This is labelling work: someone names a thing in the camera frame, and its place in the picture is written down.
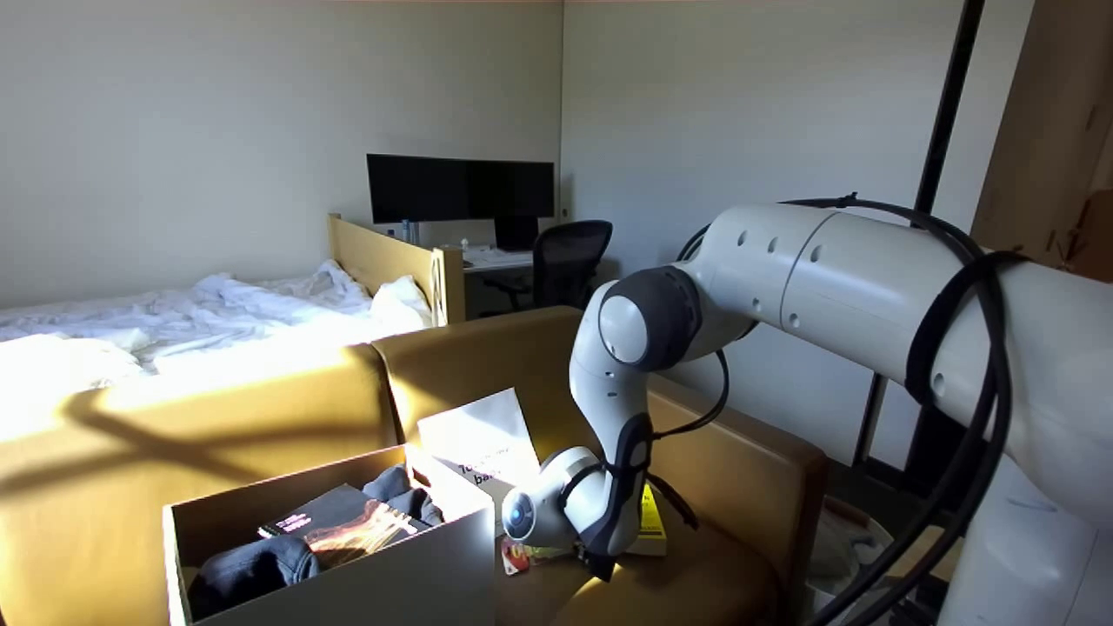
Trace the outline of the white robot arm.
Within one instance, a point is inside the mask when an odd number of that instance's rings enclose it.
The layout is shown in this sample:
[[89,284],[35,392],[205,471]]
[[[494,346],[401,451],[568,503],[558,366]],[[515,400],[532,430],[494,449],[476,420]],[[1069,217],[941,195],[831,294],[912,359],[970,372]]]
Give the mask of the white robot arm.
[[1099,626],[1109,616],[1113,284],[984,250],[916,212],[721,212],[693,257],[589,297],[572,396],[594,441],[501,503],[526,545],[604,577],[650,481],[647,379],[767,324],[900,382],[981,444],[941,477],[970,512],[941,626]]

